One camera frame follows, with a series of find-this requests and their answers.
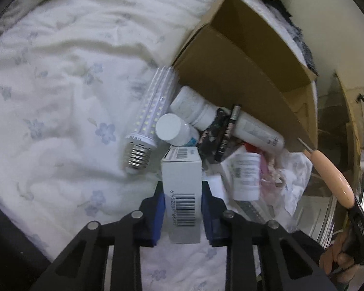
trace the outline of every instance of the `black package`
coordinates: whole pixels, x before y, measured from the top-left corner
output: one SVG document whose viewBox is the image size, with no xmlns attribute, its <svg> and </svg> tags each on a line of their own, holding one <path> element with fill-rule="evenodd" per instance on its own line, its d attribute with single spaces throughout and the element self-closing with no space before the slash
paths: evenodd
<svg viewBox="0 0 364 291">
<path fill-rule="evenodd" d="M 228 113 L 221 108 L 217 109 L 216 117 L 209 128 L 202 133 L 196 145 L 203 160 L 208 159 L 213 162 L 214 154 L 221 142 L 222 133 L 225 131 L 228 120 Z"/>
<path fill-rule="evenodd" d="M 216 162 L 221 162 L 222 156 L 224 155 L 224 152 L 228 147 L 228 142 L 229 142 L 231 136 L 233 135 L 233 131 L 236 127 L 236 122 L 239 118 L 240 112 L 241 112 L 241 105 L 233 105 L 227 127 L 220 139 L 221 142 L 218 146 L 217 152 L 214 155 L 214 160 Z"/>
</svg>

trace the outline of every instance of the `person's hand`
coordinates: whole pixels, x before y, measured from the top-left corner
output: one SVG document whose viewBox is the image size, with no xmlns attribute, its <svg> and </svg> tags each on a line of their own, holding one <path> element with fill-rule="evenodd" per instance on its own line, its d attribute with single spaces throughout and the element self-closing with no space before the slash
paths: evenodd
<svg viewBox="0 0 364 291">
<path fill-rule="evenodd" d="M 333 262 L 338 263 L 338 265 L 344 269 L 343 272 L 337 275 L 337 282 L 339 283 L 350 282 L 359 269 L 359 265 L 354 264 L 354 259 L 352 257 L 341 252 L 342 245 L 347 237 L 348 230 L 338 234 L 333 245 L 331 245 L 319 259 L 319 267 L 322 268 L 327 275 L 330 274 L 332 270 Z"/>
</svg>

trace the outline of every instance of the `orange handle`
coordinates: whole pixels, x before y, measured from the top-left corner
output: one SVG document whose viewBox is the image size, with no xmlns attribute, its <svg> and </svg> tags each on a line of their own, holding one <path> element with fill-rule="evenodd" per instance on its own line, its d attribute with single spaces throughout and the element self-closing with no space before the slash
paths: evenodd
<svg viewBox="0 0 364 291">
<path fill-rule="evenodd" d="M 333 195 L 336 196 L 338 202 L 347 209 L 352 208 L 354 206 L 353 190 L 337 167 L 318 150 L 314 150 L 312 153 L 304 150 L 304 154 L 313 163 L 315 169 Z"/>
</svg>

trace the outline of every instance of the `white tube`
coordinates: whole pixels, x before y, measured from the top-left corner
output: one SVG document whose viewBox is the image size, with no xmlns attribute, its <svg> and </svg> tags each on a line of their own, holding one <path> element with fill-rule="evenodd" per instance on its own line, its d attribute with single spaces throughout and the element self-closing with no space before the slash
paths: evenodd
<svg viewBox="0 0 364 291">
<path fill-rule="evenodd" d="M 233 135 L 272 154 L 284 148 L 284 138 L 278 132 L 245 112 L 240 113 Z"/>
</svg>

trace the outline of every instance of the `white bottle cap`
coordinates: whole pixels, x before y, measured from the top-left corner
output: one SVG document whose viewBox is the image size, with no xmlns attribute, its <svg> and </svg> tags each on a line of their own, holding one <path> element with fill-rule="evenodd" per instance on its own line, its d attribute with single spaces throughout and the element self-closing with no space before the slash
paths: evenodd
<svg viewBox="0 0 364 291">
<path fill-rule="evenodd" d="M 216 118 L 218 107 L 206 101 L 190 87 L 184 86 L 171 103 L 170 109 L 187 123 L 204 131 Z"/>
<path fill-rule="evenodd" d="M 171 111 L 187 123 L 191 123 L 199 117 L 205 105 L 205 99 L 188 86 L 179 91 L 177 97 L 170 105 Z"/>
<path fill-rule="evenodd" d="M 156 135 L 172 146 L 183 146 L 190 140 L 189 125 L 177 115 L 166 113 L 156 123 Z"/>
<path fill-rule="evenodd" d="M 198 118 L 191 124 L 200 131 L 208 129 L 216 118 L 217 109 L 217 106 L 207 103 Z"/>
</svg>

